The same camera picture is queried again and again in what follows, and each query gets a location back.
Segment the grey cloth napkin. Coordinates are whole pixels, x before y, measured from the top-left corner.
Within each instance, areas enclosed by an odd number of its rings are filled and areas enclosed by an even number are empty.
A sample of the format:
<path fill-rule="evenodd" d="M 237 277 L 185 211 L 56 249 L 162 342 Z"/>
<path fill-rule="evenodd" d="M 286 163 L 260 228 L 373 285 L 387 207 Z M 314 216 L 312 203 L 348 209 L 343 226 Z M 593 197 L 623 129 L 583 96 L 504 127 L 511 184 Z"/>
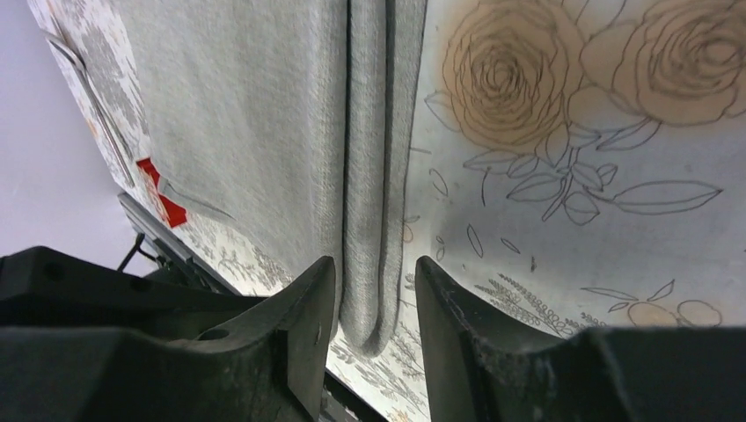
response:
<path fill-rule="evenodd" d="M 336 268 L 334 324 L 398 316 L 422 1 L 118 1 L 160 192 L 286 271 Z"/>

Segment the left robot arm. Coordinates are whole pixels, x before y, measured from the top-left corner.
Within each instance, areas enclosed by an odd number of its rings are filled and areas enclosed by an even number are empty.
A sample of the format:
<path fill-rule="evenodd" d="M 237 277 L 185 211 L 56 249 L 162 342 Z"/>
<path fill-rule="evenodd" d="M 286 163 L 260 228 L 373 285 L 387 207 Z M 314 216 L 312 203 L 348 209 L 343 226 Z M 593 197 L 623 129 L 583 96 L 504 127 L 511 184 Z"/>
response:
<path fill-rule="evenodd" d="M 196 338 L 260 301 L 117 272 L 45 246 L 1 258 L 2 326 L 116 326 Z"/>

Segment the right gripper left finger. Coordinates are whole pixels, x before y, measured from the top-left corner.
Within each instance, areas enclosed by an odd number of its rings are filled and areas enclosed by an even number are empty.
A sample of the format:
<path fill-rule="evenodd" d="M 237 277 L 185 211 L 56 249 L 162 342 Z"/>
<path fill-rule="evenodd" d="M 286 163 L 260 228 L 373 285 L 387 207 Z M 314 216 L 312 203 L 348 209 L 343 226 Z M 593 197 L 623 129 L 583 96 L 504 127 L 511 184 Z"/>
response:
<path fill-rule="evenodd" d="M 320 258 L 279 293 L 196 338 L 1 325 L 1 418 L 315 421 L 334 277 L 333 260 Z"/>

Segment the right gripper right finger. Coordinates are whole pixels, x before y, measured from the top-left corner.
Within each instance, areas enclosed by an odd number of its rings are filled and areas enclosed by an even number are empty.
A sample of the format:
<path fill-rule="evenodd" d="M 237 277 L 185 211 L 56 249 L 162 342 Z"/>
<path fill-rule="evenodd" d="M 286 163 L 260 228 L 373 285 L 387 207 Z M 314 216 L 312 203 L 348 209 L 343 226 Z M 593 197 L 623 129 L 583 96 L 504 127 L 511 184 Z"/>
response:
<path fill-rule="evenodd" d="M 557 338 L 417 260 L 434 421 L 742 421 L 745 331 L 591 328 Z"/>

